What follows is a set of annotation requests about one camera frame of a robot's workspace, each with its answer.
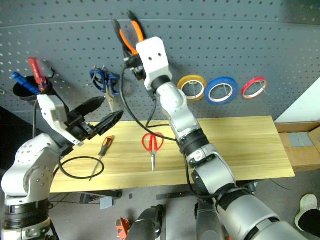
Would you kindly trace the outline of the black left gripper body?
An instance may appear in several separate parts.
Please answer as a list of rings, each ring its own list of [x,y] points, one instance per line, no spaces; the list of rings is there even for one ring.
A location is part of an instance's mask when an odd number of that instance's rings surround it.
[[[67,114],[67,131],[79,141],[91,140],[98,133],[90,123],[86,123],[85,117],[90,112],[73,110]]]

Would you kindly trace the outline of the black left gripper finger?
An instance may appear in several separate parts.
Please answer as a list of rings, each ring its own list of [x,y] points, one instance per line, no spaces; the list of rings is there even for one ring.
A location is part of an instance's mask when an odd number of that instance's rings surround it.
[[[99,124],[93,127],[92,137],[96,135],[102,136],[108,130],[112,129],[122,118],[124,114],[123,110],[119,110],[113,113],[110,113],[108,116],[103,118]]]
[[[97,110],[104,103],[104,101],[104,96],[93,97],[75,108],[74,112],[84,117]]]

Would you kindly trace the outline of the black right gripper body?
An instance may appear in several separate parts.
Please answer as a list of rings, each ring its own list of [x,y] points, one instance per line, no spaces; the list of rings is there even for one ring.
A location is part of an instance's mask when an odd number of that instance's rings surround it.
[[[146,79],[146,72],[139,54],[125,57],[124,62],[126,68],[131,70],[138,81],[144,81]]]

